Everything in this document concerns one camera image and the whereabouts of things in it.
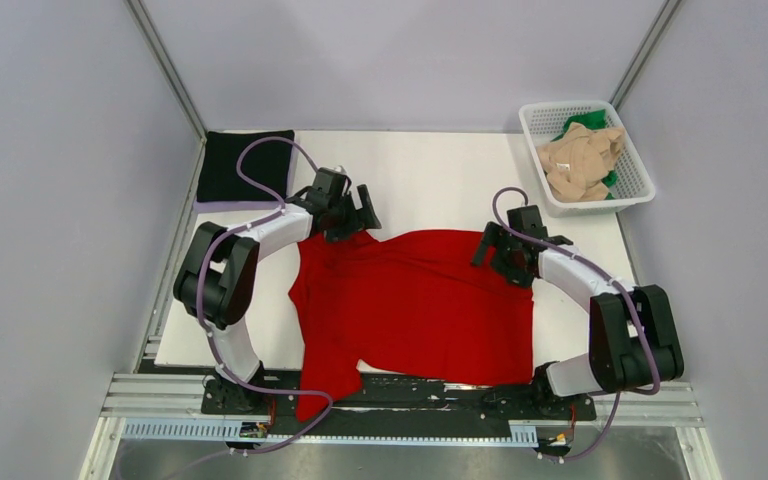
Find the red t shirt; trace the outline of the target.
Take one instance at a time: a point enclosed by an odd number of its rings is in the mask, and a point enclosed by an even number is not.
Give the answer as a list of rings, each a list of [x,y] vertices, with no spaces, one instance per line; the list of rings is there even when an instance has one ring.
[[[420,230],[380,241],[367,232],[298,246],[289,290],[304,341],[296,416],[358,392],[360,363],[483,386],[533,377],[532,291],[472,257],[476,231]]]

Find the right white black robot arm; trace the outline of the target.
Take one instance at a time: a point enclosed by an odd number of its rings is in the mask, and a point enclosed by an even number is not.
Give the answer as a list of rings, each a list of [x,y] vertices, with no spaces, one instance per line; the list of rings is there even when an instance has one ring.
[[[588,350],[535,371],[531,403],[556,417],[584,394],[630,391],[653,395],[685,370],[666,291],[638,286],[607,273],[562,235],[551,236],[535,205],[512,209],[507,224],[486,224],[472,258],[508,283],[529,287],[540,279],[574,300],[588,315]]]

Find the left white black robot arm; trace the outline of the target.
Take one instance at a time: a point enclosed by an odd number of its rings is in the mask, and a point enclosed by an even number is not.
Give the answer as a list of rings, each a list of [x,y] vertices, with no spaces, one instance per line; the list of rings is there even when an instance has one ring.
[[[311,237],[335,243],[381,226],[367,185],[353,187],[347,174],[328,168],[318,169],[311,185],[280,199],[263,217],[233,228],[199,225],[173,296],[196,318],[214,357],[216,378],[207,398],[253,413],[270,392],[245,322],[260,261]]]

